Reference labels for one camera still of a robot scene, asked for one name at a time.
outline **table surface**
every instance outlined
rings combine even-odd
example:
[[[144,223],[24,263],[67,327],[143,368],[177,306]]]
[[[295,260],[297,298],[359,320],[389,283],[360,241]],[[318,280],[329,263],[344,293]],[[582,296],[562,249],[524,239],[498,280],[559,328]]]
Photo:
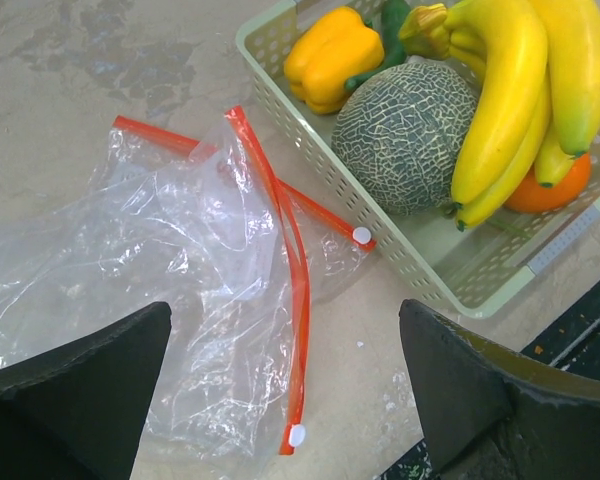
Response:
[[[0,222],[79,198],[105,158],[116,115],[201,137],[238,103],[278,175],[333,205],[335,196],[253,101],[235,47],[240,25],[273,3],[0,0]],[[116,68],[121,56],[124,71]],[[169,75],[152,73],[165,62]],[[495,317],[444,313],[519,350],[599,279],[600,220]],[[313,309],[308,437],[292,457],[274,459],[263,479],[370,480],[421,438],[398,334],[409,295],[376,256],[354,285]],[[191,478],[188,468],[139,460],[132,478]]]

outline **ziplock bag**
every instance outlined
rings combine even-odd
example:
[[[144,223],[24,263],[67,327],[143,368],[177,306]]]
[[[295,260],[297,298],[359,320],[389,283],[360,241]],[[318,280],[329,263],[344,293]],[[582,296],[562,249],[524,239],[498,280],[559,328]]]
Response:
[[[312,295],[373,241],[283,186],[240,108],[199,144],[119,119],[92,187],[0,226],[0,368],[167,301],[141,452],[195,463],[197,479],[256,478],[302,440]]]

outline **plastic basket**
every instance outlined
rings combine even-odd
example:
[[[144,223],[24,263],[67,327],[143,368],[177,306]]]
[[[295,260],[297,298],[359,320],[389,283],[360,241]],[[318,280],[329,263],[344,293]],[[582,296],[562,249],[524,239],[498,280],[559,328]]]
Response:
[[[236,43],[253,77],[255,95],[318,177],[340,197],[348,219],[372,231],[378,250],[410,287],[413,298],[432,308],[489,317],[600,217],[600,133],[591,149],[595,165],[589,186],[567,209],[541,215],[498,212],[498,218],[527,237],[488,224],[461,233],[437,213],[407,218],[386,214],[329,147],[335,115],[312,114],[291,95],[282,74],[283,62],[300,34],[320,15],[343,4],[282,0],[240,28]],[[376,15],[381,4],[381,0],[348,3],[365,18]],[[453,66],[471,80],[464,65]]]

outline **bunch of bananas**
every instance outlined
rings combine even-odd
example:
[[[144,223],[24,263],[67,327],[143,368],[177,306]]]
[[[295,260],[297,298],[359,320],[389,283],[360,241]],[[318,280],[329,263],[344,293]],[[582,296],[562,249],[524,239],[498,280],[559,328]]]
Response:
[[[410,55],[466,64],[482,84],[451,196],[460,230],[485,222],[530,168],[557,185],[600,129],[595,0],[462,0],[417,7],[399,38]]]

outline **melon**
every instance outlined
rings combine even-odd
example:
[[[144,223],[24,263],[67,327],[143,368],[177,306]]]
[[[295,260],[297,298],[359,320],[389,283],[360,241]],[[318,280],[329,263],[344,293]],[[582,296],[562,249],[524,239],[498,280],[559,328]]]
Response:
[[[410,61],[365,82],[336,118],[331,148],[389,214],[451,201],[478,96],[444,63]]]

